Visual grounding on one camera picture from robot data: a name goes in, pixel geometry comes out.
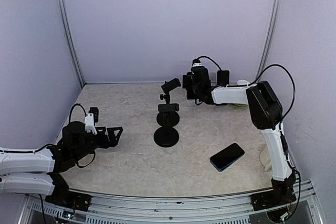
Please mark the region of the white folding phone stand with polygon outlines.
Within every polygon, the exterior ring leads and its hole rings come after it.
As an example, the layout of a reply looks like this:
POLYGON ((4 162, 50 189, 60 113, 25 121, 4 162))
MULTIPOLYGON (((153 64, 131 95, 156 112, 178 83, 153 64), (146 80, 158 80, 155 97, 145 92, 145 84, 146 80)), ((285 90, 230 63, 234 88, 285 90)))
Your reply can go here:
POLYGON ((202 101, 199 99, 186 99, 187 106, 199 106, 202 104, 202 101))

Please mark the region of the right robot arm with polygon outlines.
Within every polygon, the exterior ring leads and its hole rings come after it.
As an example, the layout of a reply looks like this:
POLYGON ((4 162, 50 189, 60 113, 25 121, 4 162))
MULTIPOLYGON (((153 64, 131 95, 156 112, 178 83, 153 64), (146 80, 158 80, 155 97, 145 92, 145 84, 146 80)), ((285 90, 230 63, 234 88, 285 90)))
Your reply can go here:
POLYGON ((196 105, 205 103, 248 106, 253 125, 265 139, 272 166, 272 190, 264 194, 254 194, 253 201, 256 205, 279 205, 296 200, 293 190, 296 170, 289 162, 283 127, 286 114, 267 81, 250 83, 240 80, 236 85, 231 85, 229 71, 219 69, 216 84, 212 85, 208 69, 197 63, 183 76, 183 89, 186 90, 187 101, 194 101, 196 105))

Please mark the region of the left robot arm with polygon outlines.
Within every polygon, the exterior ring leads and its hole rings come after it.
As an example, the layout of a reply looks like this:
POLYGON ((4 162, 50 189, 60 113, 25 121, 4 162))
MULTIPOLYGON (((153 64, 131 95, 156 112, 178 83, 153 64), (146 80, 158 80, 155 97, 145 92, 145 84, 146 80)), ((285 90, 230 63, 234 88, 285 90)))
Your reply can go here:
POLYGON ((62 129, 57 144, 47 144, 37 150, 1 150, 1 193, 41 194, 51 196, 66 206, 73 201, 62 173, 77 166, 96 149, 118 145, 123 128, 86 126, 70 122, 62 129))

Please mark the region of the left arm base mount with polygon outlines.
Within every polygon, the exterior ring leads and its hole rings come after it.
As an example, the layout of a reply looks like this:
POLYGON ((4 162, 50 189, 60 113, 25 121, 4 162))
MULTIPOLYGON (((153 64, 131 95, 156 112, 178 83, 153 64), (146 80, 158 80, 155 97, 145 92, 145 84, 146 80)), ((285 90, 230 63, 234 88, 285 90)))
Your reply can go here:
POLYGON ((57 206, 71 208, 87 212, 91 203, 91 196, 69 190, 69 186, 59 173, 47 173, 54 186, 51 194, 45 197, 45 201, 57 206))

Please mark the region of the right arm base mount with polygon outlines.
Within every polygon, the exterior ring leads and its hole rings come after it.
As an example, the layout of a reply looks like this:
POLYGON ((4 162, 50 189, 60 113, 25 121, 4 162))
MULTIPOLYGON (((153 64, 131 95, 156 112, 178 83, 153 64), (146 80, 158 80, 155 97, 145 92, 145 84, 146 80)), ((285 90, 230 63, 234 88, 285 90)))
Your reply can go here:
POLYGON ((254 211, 277 207, 296 201, 293 185, 296 181, 295 173, 292 173, 284 181, 271 180, 272 190, 251 195, 251 203, 254 211))

